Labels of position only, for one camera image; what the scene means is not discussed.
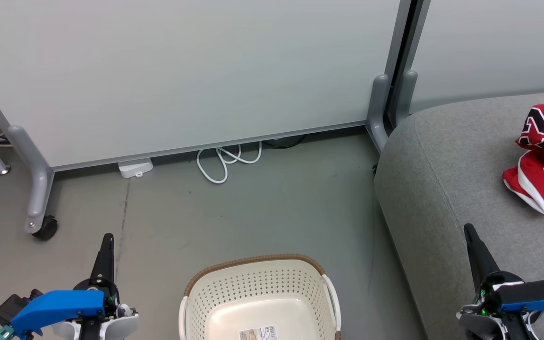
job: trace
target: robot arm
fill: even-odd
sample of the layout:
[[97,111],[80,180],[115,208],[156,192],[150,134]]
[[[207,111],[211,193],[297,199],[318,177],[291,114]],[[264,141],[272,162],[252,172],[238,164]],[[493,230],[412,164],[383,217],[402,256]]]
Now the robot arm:
[[123,340],[136,331],[138,313],[119,302],[114,284],[114,237],[104,235],[91,277],[73,290],[54,290],[30,297],[12,295],[0,306],[0,340],[32,340],[52,325],[67,340]]
[[466,224],[464,232],[476,297],[457,318],[468,338],[538,340],[532,323],[544,312],[544,280],[501,271],[475,228]]

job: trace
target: floor crack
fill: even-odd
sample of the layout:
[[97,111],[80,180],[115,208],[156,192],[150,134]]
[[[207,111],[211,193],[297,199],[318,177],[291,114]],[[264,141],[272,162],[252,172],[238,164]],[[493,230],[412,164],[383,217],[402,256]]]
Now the floor crack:
[[127,190],[125,191],[125,207],[123,207],[123,222],[121,222],[121,236],[119,237],[119,253],[115,258],[115,280],[119,277],[119,262],[121,261],[121,251],[123,250],[123,240],[125,239],[125,218],[127,217],[127,205],[129,203],[129,185],[131,179],[127,181]]

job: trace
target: black wheel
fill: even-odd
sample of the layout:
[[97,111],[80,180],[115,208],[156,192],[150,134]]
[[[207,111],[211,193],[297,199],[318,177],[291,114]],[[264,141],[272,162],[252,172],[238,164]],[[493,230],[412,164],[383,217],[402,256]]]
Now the black wheel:
[[58,231],[58,221],[53,216],[46,216],[43,218],[43,223],[41,224],[41,229],[37,232],[31,234],[36,239],[41,241],[47,241],[52,238],[54,234]]

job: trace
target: basket handle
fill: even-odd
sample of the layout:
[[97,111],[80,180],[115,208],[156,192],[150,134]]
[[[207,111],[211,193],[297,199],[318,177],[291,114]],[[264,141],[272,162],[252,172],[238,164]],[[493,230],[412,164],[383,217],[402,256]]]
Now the basket handle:
[[326,276],[326,274],[323,274],[322,278],[324,279],[326,290],[331,296],[331,307],[333,309],[333,312],[335,313],[335,329],[337,331],[341,331],[341,308],[339,308],[339,299],[337,297],[337,292],[335,292],[335,286],[333,286],[333,282],[331,282],[331,279]]
[[186,340],[186,304],[188,303],[188,297],[184,297],[179,304],[179,316],[178,316],[178,329],[179,340]]

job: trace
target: gray floor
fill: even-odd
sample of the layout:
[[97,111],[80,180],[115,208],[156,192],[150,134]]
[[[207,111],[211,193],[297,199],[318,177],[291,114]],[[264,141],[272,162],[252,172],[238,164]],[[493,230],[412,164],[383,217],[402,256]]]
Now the gray floor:
[[[103,234],[112,232],[121,300],[141,317],[131,339],[179,338],[179,302],[201,269],[278,253],[305,254],[326,269],[344,339],[424,338],[375,201],[378,155],[362,130],[264,149],[256,164],[230,165],[224,185],[203,178],[193,153],[157,159],[138,179],[114,167],[57,174],[49,212],[60,229],[47,242],[22,231],[27,168],[13,149],[0,155],[12,165],[0,177],[0,303],[33,288],[71,289],[87,278]],[[203,165],[220,175],[217,158]]]

